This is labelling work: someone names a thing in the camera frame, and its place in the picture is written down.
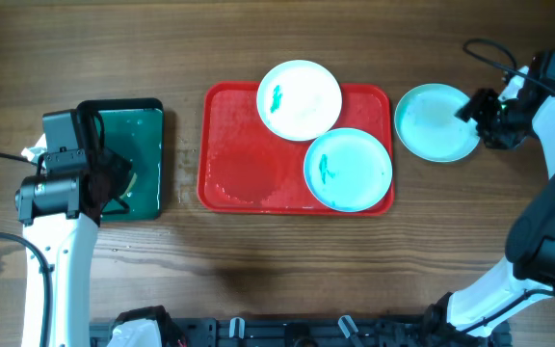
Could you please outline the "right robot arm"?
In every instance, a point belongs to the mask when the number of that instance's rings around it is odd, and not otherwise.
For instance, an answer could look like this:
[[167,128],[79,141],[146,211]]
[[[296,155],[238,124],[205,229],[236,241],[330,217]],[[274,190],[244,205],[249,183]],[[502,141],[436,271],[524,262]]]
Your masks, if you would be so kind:
[[509,76],[502,93],[481,89],[452,116],[474,124],[488,148],[510,149],[537,138],[549,180],[512,225],[501,260],[428,307],[420,333],[426,341],[479,342],[513,315],[555,297],[555,51]]

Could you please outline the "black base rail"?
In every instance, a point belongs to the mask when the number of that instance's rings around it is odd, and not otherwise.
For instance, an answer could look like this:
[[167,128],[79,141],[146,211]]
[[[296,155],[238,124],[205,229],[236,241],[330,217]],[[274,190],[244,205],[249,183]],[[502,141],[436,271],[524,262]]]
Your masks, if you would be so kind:
[[175,318],[189,346],[434,346],[437,337],[423,342],[418,336],[420,319],[416,316],[387,316],[356,319],[357,332],[348,337],[333,320],[246,320],[241,333],[230,330],[228,320],[215,318]]

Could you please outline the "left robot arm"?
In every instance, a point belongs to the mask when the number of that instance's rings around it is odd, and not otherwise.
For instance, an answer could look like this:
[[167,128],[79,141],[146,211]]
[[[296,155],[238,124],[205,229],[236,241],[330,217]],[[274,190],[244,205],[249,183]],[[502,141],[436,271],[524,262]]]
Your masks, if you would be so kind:
[[37,217],[22,230],[27,287],[21,345],[90,344],[90,272],[98,224],[84,214]]

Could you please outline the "black water basin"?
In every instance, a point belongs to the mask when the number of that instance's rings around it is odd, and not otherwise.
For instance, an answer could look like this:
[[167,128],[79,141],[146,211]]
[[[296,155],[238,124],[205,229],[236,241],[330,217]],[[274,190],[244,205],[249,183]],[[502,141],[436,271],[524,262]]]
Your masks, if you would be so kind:
[[105,124],[105,147],[132,164],[138,175],[123,200],[129,204],[125,215],[102,217],[106,222],[156,219],[162,207],[164,107],[156,98],[101,99],[81,102],[79,111],[98,113]]

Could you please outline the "mint plate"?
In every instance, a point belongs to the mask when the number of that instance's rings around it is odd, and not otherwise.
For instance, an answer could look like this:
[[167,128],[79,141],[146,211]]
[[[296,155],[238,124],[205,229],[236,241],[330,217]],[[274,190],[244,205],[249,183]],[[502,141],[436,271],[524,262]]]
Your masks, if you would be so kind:
[[312,196],[338,212],[367,210],[390,190],[393,167],[388,150],[371,134],[337,128],[312,142],[303,161]]
[[480,142],[474,120],[456,117],[470,98],[445,84],[424,84],[408,91],[394,112],[394,127],[403,145],[431,162],[450,163],[468,156]]

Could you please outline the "green sponge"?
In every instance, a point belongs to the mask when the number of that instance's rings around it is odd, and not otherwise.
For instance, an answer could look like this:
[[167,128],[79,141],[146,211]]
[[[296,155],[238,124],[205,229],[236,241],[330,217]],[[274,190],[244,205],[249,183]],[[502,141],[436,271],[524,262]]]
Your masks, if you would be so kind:
[[133,186],[135,185],[136,181],[137,181],[138,175],[136,173],[132,173],[127,181],[127,185],[125,186],[125,189],[123,190],[122,193],[119,194],[120,198],[124,198],[128,193],[131,192]]

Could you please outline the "white plate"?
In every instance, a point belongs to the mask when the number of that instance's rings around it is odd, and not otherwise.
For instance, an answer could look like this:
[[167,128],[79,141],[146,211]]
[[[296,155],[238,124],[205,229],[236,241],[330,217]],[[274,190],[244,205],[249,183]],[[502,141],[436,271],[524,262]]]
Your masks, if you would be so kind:
[[262,78],[256,109],[264,125],[280,138],[310,141],[336,124],[342,110],[342,92],[325,67],[292,60],[273,67]]

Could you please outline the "red plastic tray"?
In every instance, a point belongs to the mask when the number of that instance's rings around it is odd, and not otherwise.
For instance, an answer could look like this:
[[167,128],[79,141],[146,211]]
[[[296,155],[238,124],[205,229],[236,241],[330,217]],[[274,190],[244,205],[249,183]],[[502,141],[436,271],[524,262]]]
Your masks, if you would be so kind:
[[[339,212],[315,199],[304,181],[304,156],[312,141],[294,142],[271,132],[259,117],[259,82],[226,81],[204,100],[197,192],[213,212],[272,215],[379,216],[395,199],[393,184],[372,207]],[[344,83],[342,112],[333,128],[356,128],[392,153],[387,94],[370,84]]]

